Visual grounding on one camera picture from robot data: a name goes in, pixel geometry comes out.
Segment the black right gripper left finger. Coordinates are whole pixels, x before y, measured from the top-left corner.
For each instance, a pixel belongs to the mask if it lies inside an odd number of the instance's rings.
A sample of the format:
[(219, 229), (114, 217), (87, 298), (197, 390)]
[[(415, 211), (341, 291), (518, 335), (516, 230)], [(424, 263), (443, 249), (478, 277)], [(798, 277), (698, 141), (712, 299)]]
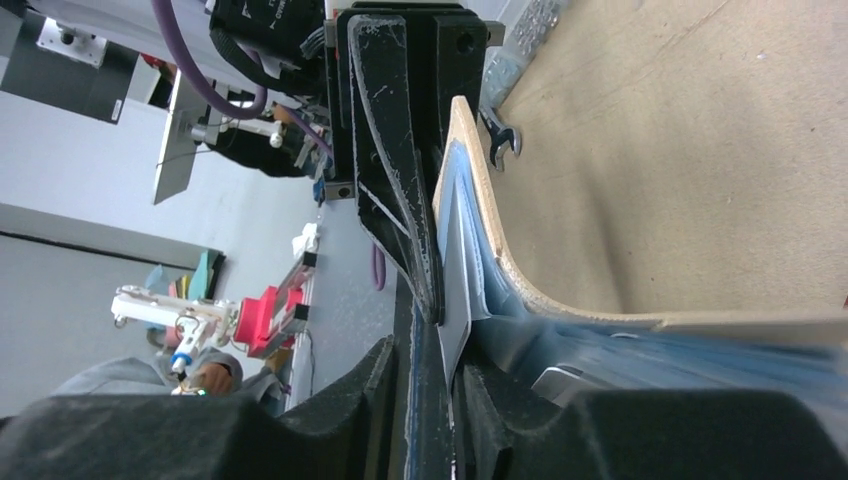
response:
[(393, 340), (279, 417), (237, 396), (57, 396), (1, 431), (5, 479), (381, 479)]

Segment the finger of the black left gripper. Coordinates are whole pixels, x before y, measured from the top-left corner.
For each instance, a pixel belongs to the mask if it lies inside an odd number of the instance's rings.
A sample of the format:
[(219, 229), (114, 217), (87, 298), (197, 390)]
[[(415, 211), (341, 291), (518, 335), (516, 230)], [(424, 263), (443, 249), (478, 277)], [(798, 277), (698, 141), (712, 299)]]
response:
[(407, 23), (399, 15), (356, 14), (347, 22), (355, 164), (371, 206), (361, 223), (408, 283), (422, 318), (443, 322), (443, 269), (435, 221), (416, 157), (410, 105)]
[(406, 17), (414, 143), (426, 173), (440, 169), (452, 99), (480, 98), (489, 31), (468, 9), (415, 9)]

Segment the cream card holder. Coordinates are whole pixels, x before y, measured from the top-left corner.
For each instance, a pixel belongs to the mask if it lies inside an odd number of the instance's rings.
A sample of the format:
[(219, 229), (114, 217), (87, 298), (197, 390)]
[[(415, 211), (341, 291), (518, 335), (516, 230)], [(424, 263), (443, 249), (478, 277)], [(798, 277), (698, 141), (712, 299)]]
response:
[(535, 287), (505, 237), (476, 121), (451, 105), (433, 209), (456, 186), (471, 312), (503, 370), (563, 405), (590, 388), (762, 389), (794, 395), (830, 415), (847, 410), (847, 313), (677, 311), (615, 314), (579, 309)]

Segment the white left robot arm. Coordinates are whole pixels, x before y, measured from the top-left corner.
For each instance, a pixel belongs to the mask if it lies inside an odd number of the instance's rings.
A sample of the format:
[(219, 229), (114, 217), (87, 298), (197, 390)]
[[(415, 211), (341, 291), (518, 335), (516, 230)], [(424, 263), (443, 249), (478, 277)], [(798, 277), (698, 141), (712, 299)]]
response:
[(445, 318), (432, 203), (455, 100), (476, 106), (497, 23), (459, 1), (34, 1), (55, 21), (213, 81), (290, 99), (328, 124), (361, 225)]

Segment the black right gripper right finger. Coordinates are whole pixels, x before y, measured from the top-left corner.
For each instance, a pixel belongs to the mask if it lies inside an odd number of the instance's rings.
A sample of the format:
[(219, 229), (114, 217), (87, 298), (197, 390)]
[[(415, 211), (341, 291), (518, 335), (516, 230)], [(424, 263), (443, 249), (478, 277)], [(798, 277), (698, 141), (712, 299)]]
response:
[(463, 429), (477, 479), (843, 479), (797, 399), (751, 390), (589, 390), (559, 407), (467, 363)]

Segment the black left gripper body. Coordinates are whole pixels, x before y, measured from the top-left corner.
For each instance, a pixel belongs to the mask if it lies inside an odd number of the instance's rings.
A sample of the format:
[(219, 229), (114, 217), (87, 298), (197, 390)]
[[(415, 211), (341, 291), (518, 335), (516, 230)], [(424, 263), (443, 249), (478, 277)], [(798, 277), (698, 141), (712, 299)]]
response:
[[(379, 166), (379, 160), (376, 156), (372, 156), (369, 162), (361, 168), (355, 164), (354, 113), (351, 96), (347, 22), (356, 14), (378, 14), (399, 15), (407, 23), (406, 17), (415, 9), (468, 9), (475, 13), (485, 22), (489, 31), (484, 61), (488, 48), (500, 46), (504, 41), (505, 27), (502, 23), (479, 16), (477, 12), (460, 1), (334, 1), (328, 3), (326, 68), (335, 155), (341, 178), (353, 182), (360, 195), (364, 194), (361, 193), (358, 186), (358, 170), (373, 173)], [(429, 201), (434, 198), (440, 169), (436, 173), (426, 173), (423, 168)]]

